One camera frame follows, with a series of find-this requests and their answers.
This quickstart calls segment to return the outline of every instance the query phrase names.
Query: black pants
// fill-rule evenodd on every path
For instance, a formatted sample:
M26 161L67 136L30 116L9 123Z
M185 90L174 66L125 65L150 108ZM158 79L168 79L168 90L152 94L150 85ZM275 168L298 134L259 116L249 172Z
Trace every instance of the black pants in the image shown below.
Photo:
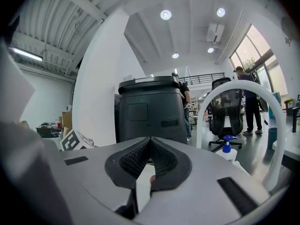
M246 121L248 125L248 131L253 130L253 114L255 115L257 129L262 129L262 120L259 113L259 105L256 97L250 97L246 99Z

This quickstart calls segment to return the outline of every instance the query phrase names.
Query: tree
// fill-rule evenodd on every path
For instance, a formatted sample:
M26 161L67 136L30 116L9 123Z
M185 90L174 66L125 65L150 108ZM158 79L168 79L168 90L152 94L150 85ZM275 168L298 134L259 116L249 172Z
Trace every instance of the tree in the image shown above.
M245 62L243 62L244 69L246 70L248 67L250 67L254 63L255 63L254 57L251 57L250 59L247 59Z

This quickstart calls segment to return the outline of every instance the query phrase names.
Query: air conditioner unit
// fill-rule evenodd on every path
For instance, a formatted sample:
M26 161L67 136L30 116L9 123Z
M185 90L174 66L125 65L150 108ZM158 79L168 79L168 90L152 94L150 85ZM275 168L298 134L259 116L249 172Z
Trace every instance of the air conditioner unit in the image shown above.
M210 23L209 26L208 26L206 41L207 42L212 42L213 44L219 42L221 37L222 37L224 27L225 26L223 26L221 24Z

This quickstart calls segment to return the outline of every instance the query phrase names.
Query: sneaker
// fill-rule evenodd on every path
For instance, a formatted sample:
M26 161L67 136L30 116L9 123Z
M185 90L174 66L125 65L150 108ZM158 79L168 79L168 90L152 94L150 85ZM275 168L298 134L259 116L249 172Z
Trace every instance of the sneaker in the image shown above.
M259 134L259 135L261 135L261 134L263 134L263 130L262 130L262 129L260 129L260 130L256 130L256 131L255 131L255 134Z
M252 131L251 132L245 131L245 132L243 132L243 135L245 135L245 136L252 136L253 132Z

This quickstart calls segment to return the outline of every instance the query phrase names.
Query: mesh chair back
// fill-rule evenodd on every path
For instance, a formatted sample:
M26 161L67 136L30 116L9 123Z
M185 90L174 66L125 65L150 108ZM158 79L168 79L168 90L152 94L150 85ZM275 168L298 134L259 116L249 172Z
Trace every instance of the mesh chair back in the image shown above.
M212 82L212 90L230 82L229 77L220 78ZM221 92L211 102L212 121L210 130L214 135L223 137L225 135L238 135L243 129L240 106L242 100L242 90L233 89ZM231 127L224 127L225 117L229 116Z

